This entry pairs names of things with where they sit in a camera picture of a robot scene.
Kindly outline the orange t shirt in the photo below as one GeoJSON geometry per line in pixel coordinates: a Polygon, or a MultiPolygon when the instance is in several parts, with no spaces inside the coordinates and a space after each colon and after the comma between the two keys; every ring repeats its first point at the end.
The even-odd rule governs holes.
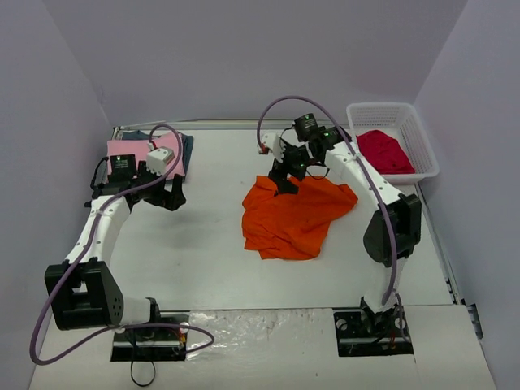
{"type": "Polygon", "coordinates": [[[318,257],[332,222],[358,203],[347,184],[334,184],[323,176],[289,182],[298,185],[297,194],[279,194],[275,183],[259,175],[242,202],[245,249],[258,252],[262,259],[318,257]]]}

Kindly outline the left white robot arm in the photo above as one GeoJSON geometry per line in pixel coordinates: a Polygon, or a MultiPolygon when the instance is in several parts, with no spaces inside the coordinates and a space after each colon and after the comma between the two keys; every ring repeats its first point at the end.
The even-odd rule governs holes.
{"type": "Polygon", "coordinates": [[[102,182],[91,184],[89,217],[80,238],[63,262],[45,271],[58,329],[134,324],[136,333],[146,340],[161,335],[164,321],[156,300],[125,296],[110,262],[121,228],[137,203],[175,211],[186,202],[181,175],[176,174],[171,187],[166,187],[167,176],[180,161],[167,147],[153,149],[141,161],[133,154],[107,159],[109,174],[102,182]]]}

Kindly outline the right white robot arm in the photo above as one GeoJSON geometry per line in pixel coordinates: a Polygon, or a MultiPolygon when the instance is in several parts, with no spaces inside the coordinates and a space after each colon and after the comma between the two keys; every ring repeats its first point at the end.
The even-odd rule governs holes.
{"type": "Polygon", "coordinates": [[[389,326],[388,313],[400,302],[401,272],[421,240],[422,203],[384,179],[342,127],[325,128],[307,114],[296,119],[292,129],[297,145],[276,132],[257,134],[259,153],[274,157],[268,177],[279,194],[298,193],[308,167],[321,166],[353,185],[375,208],[362,237],[375,263],[375,279],[361,299],[360,324],[365,333],[377,336],[389,326]]]}

